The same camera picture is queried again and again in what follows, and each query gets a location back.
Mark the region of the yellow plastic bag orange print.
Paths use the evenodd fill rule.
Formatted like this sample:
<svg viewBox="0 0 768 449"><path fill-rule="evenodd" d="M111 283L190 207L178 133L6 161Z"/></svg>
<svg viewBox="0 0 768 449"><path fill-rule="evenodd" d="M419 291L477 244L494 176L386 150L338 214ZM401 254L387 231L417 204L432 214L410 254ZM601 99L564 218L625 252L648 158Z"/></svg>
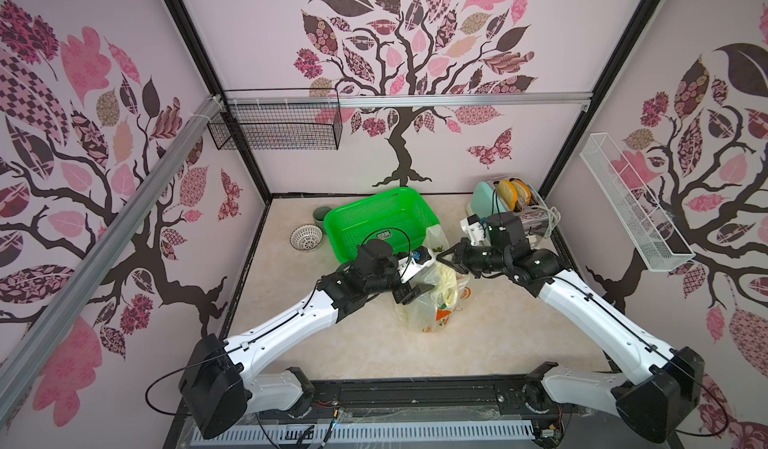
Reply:
<svg viewBox="0 0 768 449"><path fill-rule="evenodd" d="M409 281L421 293L406 305L395 304L400 322L414 333L436 333L444 330L451 316L463 310L472 297L467 286L469 276L435 261Z"/></svg>

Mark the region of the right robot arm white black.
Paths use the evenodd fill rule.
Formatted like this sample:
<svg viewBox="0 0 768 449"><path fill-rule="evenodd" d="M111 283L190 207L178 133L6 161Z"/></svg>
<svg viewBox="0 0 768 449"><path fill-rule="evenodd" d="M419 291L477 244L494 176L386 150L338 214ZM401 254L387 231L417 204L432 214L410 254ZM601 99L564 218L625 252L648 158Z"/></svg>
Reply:
<svg viewBox="0 0 768 449"><path fill-rule="evenodd" d="M704 384L704 360L689 347L676 349L651 335L598 295L562 258L532 249L511 212L485 221L462 220L464 237L440 253L442 264L475 278L505 277L554 308L595 342L618 373L576 371L545 362L526 377L526 407L546 414L575 405L619 417L642 438L664 442L700 401L715 403L722 417L708 436L726 433L732 418Z"/></svg>

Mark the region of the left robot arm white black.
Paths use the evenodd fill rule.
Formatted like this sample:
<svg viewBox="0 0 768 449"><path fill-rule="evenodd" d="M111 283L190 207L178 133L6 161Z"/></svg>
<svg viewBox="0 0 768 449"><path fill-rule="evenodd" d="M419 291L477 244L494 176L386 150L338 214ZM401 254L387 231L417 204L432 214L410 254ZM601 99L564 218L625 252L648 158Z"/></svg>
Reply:
<svg viewBox="0 0 768 449"><path fill-rule="evenodd" d="M178 369L182 400L200 435L210 440L244 416L277 410L304 414L314 386L298 368L267 374L265 368L288 349L362 309L373 297L390 293L398 303L417 294L411 280L436 262L425 246L394 253L372 239L354 260L321 277L310 294L288 310L240 335L220 340L208 335Z"/></svg>

